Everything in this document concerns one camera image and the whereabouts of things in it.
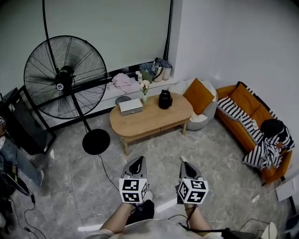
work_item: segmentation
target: vase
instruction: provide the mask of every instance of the vase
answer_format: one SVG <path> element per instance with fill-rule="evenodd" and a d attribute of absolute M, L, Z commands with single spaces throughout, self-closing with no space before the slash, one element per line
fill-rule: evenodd
<path fill-rule="evenodd" d="M 146 104 L 147 100 L 148 100 L 148 96 L 147 95 L 143 95 L 143 97 L 142 97 L 143 104 Z"/>

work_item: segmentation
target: fan grille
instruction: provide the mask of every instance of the fan grille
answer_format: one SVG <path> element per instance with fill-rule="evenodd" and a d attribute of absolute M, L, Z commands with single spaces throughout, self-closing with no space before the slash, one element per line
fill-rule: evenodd
<path fill-rule="evenodd" d="M 56 88 L 59 81 L 48 44 L 44 41 L 31 53 L 24 71 L 24 84 L 34 104 L 39 106 L 59 97 L 39 109 L 55 118 L 77 118 L 79 113 L 67 92 L 70 88 L 76 89 L 81 84 L 97 81 L 99 86 L 75 93 L 82 113 L 89 113 L 100 102 L 106 89 L 107 70 L 103 58 L 91 44 L 74 36 L 50 38 L 50 45 L 58 69 L 64 66 L 73 69 L 72 84 L 62 91 Z"/>

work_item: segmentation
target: foot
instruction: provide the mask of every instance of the foot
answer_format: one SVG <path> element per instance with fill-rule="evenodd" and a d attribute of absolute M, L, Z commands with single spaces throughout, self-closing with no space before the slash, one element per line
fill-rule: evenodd
<path fill-rule="evenodd" d="M 45 173 L 41 170 L 41 176 L 42 176 L 42 181 L 41 181 L 41 184 L 39 184 L 38 186 L 41 187 L 42 184 L 43 184 L 43 178 L 45 177 Z"/>
<path fill-rule="evenodd" d="M 153 194 L 151 193 L 151 191 L 147 191 L 144 195 L 143 201 L 145 202 L 146 200 L 153 201 Z"/>

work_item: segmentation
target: cube with marker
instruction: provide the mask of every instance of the cube with marker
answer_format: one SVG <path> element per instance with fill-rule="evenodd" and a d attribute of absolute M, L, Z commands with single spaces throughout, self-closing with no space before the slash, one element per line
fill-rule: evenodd
<path fill-rule="evenodd" d="M 207 181 L 183 178 L 178 194 L 188 204 L 202 204 L 209 191 Z"/>
<path fill-rule="evenodd" d="M 148 191 L 146 178 L 120 178 L 119 190 L 123 203 L 142 203 Z"/>

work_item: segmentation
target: striped blanket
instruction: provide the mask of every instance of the striped blanket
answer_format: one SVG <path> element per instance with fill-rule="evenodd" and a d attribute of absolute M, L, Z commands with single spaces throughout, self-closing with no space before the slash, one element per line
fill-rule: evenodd
<path fill-rule="evenodd" d="M 274 114 L 274 112 L 264 102 L 262 102 L 261 99 L 249 87 L 242 82 L 238 82 L 238 84 L 243 84 L 246 89 L 267 108 L 272 117 L 277 119 L 277 116 Z M 254 128 L 252 118 L 246 112 L 244 112 L 231 98 L 225 97 L 220 99 L 218 101 L 217 108 L 232 120 L 240 122 L 252 140 L 256 143 L 255 148 L 243 158 L 242 163 L 246 163 L 252 167 L 257 167 L 260 169 L 264 167 L 268 168 L 270 165 L 273 165 L 277 168 L 282 160 L 281 152 L 284 149 L 290 151 L 295 147 L 295 143 L 292 140 L 289 129 L 286 126 L 284 126 L 284 129 L 277 135 L 269 139 L 265 138 L 260 129 Z M 277 144 L 281 141 L 282 147 L 278 148 Z"/>

